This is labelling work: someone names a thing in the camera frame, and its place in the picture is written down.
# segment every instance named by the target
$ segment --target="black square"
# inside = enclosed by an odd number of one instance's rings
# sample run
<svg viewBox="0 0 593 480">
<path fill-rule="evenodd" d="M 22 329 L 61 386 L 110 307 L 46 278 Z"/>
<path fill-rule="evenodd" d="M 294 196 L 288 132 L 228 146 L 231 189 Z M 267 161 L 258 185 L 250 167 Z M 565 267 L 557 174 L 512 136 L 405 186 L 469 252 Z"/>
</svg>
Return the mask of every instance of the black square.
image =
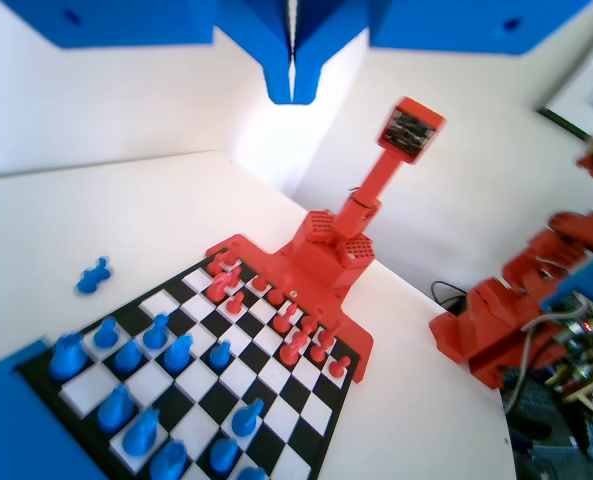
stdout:
<svg viewBox="0 0 593 480">
<path fill-rule="evenodd" d="M 138 362 L 138 365 L 136 366 L 136 368 L 134 370 L 132 370 L 131 372 L 128 372 L 128 373 L 119 372 L 118 370 L 116 370 L 116 366 L 114 365 L 114 359 L 116 358 L 116 355 L 118 355 L 119 351 L 120 351 L 120 349 L 115 351 L 114 353 L 112 353 L 109 357 L 107 357 L 105 360 L 103 360 L 103 363 L 105 364 L 105 366 L 107 368 L 109 368 L 111 370 L 111 372 L 114 375 L 116 375 L 116 378 L 118 378 L 121 382 L 126 382 L 127 379 L 129 377 L 131 377 L 134 373 L 136 373 L 139 368 L 141 368 L 143 365 L 145 365 L 148 362 L 148 360 L 147 360 L 147 357 L 145 357 L 145 355 L 141 355 L 140 361 Z"/>
<path fill-rule="evenodd" d="M 132 337 L 152 326 L 152 319 L 138 307 L 115 313 L 114 317 L 116 317 L 118 324 Z"/>
<path fill-rule="evenodd" d="M 221 424 L 232 411 L 238 399 L 231 393 L 222 383 L 216 382 L 209 392 L 205 394 L 200 401 L 200 406 L 203 407 L 210 417 L 218 424 Z"/>
<path fill-rule="evenodd" d="M 182 280 L 165 287 L 165 290 L 167 290 L 167 293 L 174 297 L 181 305 L 196 295 L 196 293 Z"/>
<path fill-rule="evenodd" d="M 229 359 L 227 359 L 227 364 L 223 367 L 223 368 L 215 368 L 211 362 L 209 361 L 209 356 L 211 355 L 212 351 L 219 347 L 220 343 L 217 342 L 215 344 L 213 344 L 211 347 L 209 347 L 209 349 L 203 353 L 203 356 L 200 357 L 200 359 L 203 361 L 203 363 L 205 365 L 207 365 L 209 367 L 209 369 L 214 372 L 216 375 L 220 375 L 221 373 L 223 373 L 225 371 L 225 369 L 227 367 L 229 367 L 231 365 L 231 363 L 234 361 L 234 356 L 232 355 L 231 351 L 229 352 Z"/>
<path fill-rule="evenodd" d="M 263 401 L 263 411 L 260 412 L 261 418 L 265 418 L 265 415 L 269 411 L 269 407 L 272 406 L 277 395 L 272 389 L 265 385 L 260 378 L 257 378 L 252 383 L 251 387 L 243 395 L 243 402 L 247 405 L 251 405 L 254 400 L 260 398 Z"/>
<path fill-rule="evenodd" d="M 245 312 L 245 314 L 238 319 L 236 325 L 252 338 L 258 335 L 258 332 L 263 329 L 263 323 L 249 312 Z"/>
<path fill-rule="evenodd" d="M 288 443 L 303 460 L 314 465 L 316 456 L 320 453 L 318 449 L 322 439 L 323 437 L 301 417 L 298 419 Z"/>
<path fill-rule="evenodd" d="M 209 461 L 209 452 L 211 451 L 214 444 L 217 441 L 226 439 L 226 438 L 229 438 L 229 437 L 227 437 L 222 431 L 219 430 L 218 433 L 212 439 L 212 441 L 209 442 L 209 445 L 207 445 L 207 447 L 205 448 L 205 450 L 203 451 L 201 456 L 198 457 L 198 460 L 196 461 L 196 464 L 200 467 L 200 469 L 203 472 L 205 472 L 207 474 L 207 476 L 209 478 L 211 478 L 212 480 L 221 480 L 221 479 L 224 480 L 227 477 L 229 477 L 229 474 L 231 473 L 231 470 L 229 472 L 225 472 L 222 474 L 215 472 L 214 470 L 212 470 L 212 466 Z M 242 454 L 243 454 L 243 451 L 240 449 L 240 447 L 238 447 L 238 451 L 236 452 L 236 458 L 234 459 L 234 462 L 232 463 L 232 469 L 236 466 L 236 462 L 238 462 L 238 460 L 240 459 L 240 456 Z"/>
<path fill-rule="evenodd" d="M 318 377 L 313 392 L 332 410 L 340 406 L 338 405 L 338 401 L 341 399 L 340 389 L 325 375 Z"/>
<path fill-rule="evenodd" d="M 187 333 L 187 331 L 194 325 L 196 325 L 196 322 L 189 318 L 189 316 L 180 309 L 174 310 L 169 314 L 167 328 L 169 328 L 177 337 Z"/>
<path fill-rule="evenodd" d="M 207 318 L 202 321 L 202 324 L 207 330 L 212 332 L 216 338 L 220 338 L 220 336 L 232 326 L 232 324 L 229 323 L 229 320 L 216 310 L 207 315 Z"/>
<path fill-rule="evenodd" d="M 254 304 L 258 301 L 258 297 L 254 295 L 254 293 L 248 290 L 246 287 L 242 287 L 238 291 L 243 292 L 243 305 L 245 305 L 247 308 L 252 308 Z"/>
<path fill-rule="evenodd" d="M 285 442 L 263 423 L 254 440 L 249 444 L 247 455 L 256 462 L 256 465 L 271 475 L 284 447 Z"/>
<path fill-rule="evenodd" d="M 261 350 L 254 342 L 251 342 L 238 358 L 256 374 L 259 374 L 269 360 L 269 355 Z"/>
<path fill-rule="evenodd" d="M 176 385 L 169 387 L 165 393 L 156 399 L 152 407 L 160 410 L 158 423 L 171 432 L 172 429 L 181 421 L 193 402 L 176 388 Z"/>
<path fill-rule="evenodd" d="M 283 390 L 280 392 L 280 396 L 283 397 L 294 410 L 300 413 L 303 411 L 309 393 L 309 390 L 303 386 L 302 383 L 290 375 Z"/>
</svg>

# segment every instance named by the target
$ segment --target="blue chess piece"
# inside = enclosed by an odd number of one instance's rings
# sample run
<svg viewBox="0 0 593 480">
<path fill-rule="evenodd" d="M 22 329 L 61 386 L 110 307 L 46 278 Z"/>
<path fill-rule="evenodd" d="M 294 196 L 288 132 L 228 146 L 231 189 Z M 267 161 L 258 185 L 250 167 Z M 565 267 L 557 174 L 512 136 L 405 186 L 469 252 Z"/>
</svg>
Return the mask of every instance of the blue chess piece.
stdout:
<svg viewBox="0 0 593 480">
<path fill-rule="evenodd" d="M 54 355 L 49 362 L 49 375 L 54 380 L 68 380 L 81 371 L 87 355 L 83 351 L 80 333 L 64 335 L 54 346 Z"/>
<path fill-rule="evenodd" d="M 183 335 L 174 340 L 174 343 L 165 352 L 163 364 L 170 372 L 179 372 L 189 363 L 189 349 L 194 343 L 191 335 Z"/>
<path fill-rule="evenodd" d="M 143 343 L 150 350 L 163 348 L 167 343 L 167 332 L 165 331 L 167 320 L 167 315 L 159 313 L 154 318 L 154 326 L 143 335 Z"/>
<path fill-rule="evenodd" d="M 236 480 L 265 480 L 265 470 L 260 467 L 245 467 L 236 477 Z"/>
<path fill-rule="evenodd" d="M 233 438 L 217 440 L 209 452 L 209 464 L 216 473 L 225 474 L 234 466 L 238 445 Z"/>
<path fill-rule="evenodd" d="M 114 357 L 114 367 L 120 373 L 130 373 L 138 366 L 142 356 L 136 342 L 130 340 Z"/>
<path fill-rule="evenodd" d="M 170 442 L 156 454 L 149 466 L 152 480 L 178 480 L 183 474 L 187 449 L 181 441 Z"/>
<path fill-rule="evenodd" d="M 239 437 L 246 437 L 256 428 L 256 419 L 263 411 L 264 402 L 257 398 L 248 407 L 239 408 L 232 417 L 232 430 Z"/>
<path fill-rule="evenodd" d="M 218 347 L 214 348 L 209 354 L 209 364 L 212 368 L 220 370 L 229 362 L 229 350 L 231 342 L 229 340 L 223 341 Z"/>
<path fill-rule="evenodd" d="M 98 426 L 103 432 L 113 433 L 125 425 L 133 411 L 127 385 L 119 385 L 98 409 Z"/>
<path fill-rule="evenodd" d="M 94 334 L 94 343 L 98 348 L 111 348 L 116 345 L 117 341 L 116 319 L 114 317 L 107 317 Z"/>
<path fill-rule="evenodd" d="M 156 441 L 159 410 L 148 408 L 141 413 L 123 437 L 123 450 L 132 457 L 145 455 Z"/>
</svg>

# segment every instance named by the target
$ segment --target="cable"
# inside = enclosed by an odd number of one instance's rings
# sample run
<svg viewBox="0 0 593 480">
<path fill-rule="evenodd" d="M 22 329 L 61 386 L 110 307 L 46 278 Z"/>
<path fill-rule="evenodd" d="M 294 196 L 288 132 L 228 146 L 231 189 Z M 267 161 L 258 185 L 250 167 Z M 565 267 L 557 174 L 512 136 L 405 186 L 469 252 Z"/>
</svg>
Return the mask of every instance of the cable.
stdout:
<svg viewBox="0 0 593 480">
<path fill-rule="evenodd" d="M 451 287 L 454 290 L 461 292 L 463 295 L 467 295 L 467 292 L 465 290 L 463 290 L 462 288 L 458 288 L 457 286 L 452 285 L 451 283 L 443 282 L 442 280 L 436 280 L 435 282 L 432 282 L 432 284 L 429 286 L 429 289 L 432 292 L 432 297 L 434 297 L 434 301 L 436 303 L 438 303 L 439 305 L 441 304 L 441 302 L 439 302 L 438 298 L 436 298 L 436 291 L 434 290 L 434 287 L 436 285 L 445 285 L 446 287 Z"/>
</svg>

